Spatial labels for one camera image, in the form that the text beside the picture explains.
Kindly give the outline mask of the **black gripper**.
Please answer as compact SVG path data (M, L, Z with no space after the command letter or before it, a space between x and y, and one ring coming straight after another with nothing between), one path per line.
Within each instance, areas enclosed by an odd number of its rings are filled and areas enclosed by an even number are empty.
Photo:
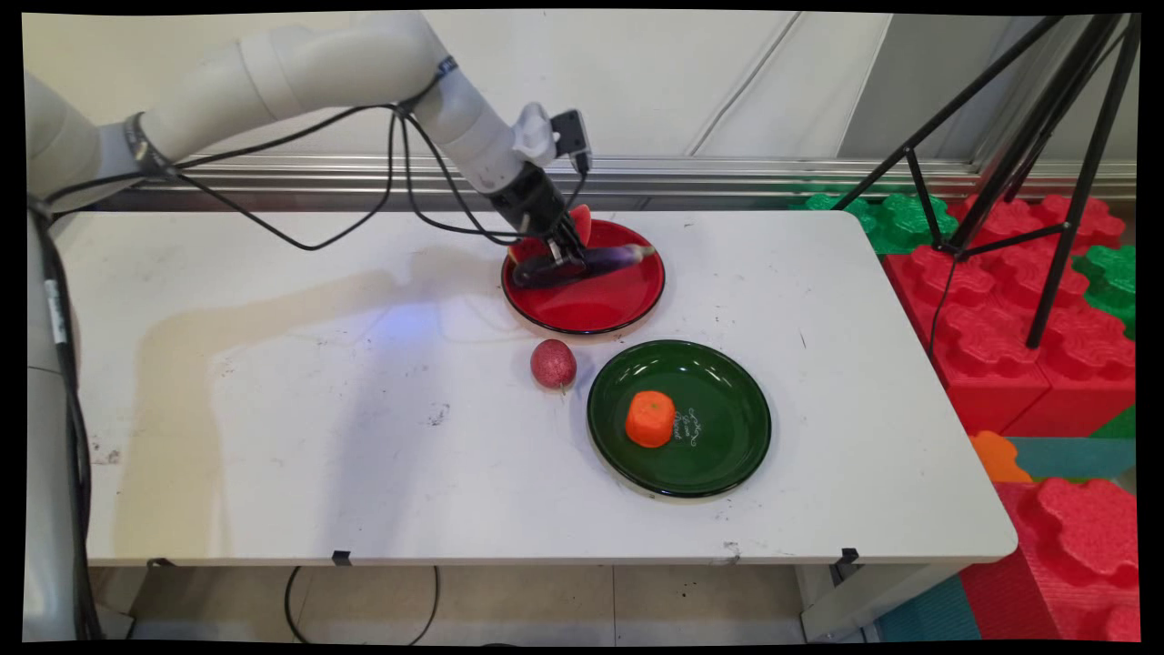
M579 236L565 195L545 170L524 163L505 186L487 194L494 211L523 238L547 247L548 272L565 275L572 266L585 266L585 240Z

